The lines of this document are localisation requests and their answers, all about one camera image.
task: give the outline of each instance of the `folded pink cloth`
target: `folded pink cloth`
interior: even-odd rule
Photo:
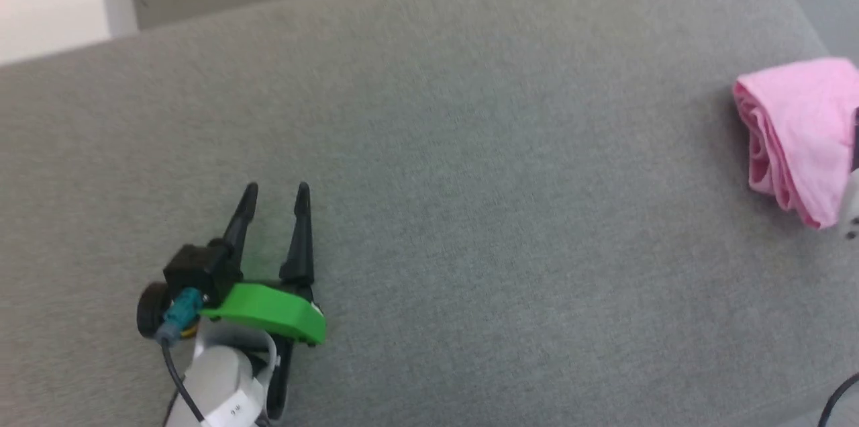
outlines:
[[[853,155],[856,67],[826,58],[742,75],[734,100],[751,132],[749,186],[812,228],[835,225]]]

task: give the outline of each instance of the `black wire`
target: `black wire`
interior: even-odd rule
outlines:
[[[826,423],[829,422],[829,416],[832,415],[832,409],[835,408],[835,403],[838,402],[838,399],[844,395],[847,389],[853,387],[853,384],[857,381],[859,381],[859,374],[851,376],[847,381],[842,383],[840,387],[835,389],[835,393],[829,397],[829,400],[826,402],[826,406],[823,408],[822,414],[820,414],[820,420],[817,423],[817,427],[826,427]]]
[[[185,384],[182,383],[182,379],[179,376],[179,373],[176,372],[176,365],[172,363],[172,356],[170,356],[170,347],[166,340],[162,340],[162,353],[164,354],[164,363],[166,363],[166,369],[170,372],[170,378],[172,378],[172,382],[176,384],[176,390],[182,396],[182,399],[188,405],[188,408],[191,409],[191,414],[194,414],[194,418],[197,419],[199,423],[203,423],[205,421],[205,417],[203,417],[200,409],[197,408],[197,404],[191,400],[191,394],[188,393],[187,389],[185,389]]]

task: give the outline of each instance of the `gray fabric surface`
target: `gray fabric surface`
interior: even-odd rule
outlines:
[[[793,0],[288,0],[3,69],[0,424],[158,424],[139,292],[251,179],[250,277],[313,189],[294,425],[795,405],[859,366],[855,255],[748,191],[728,85],[820,54]]]

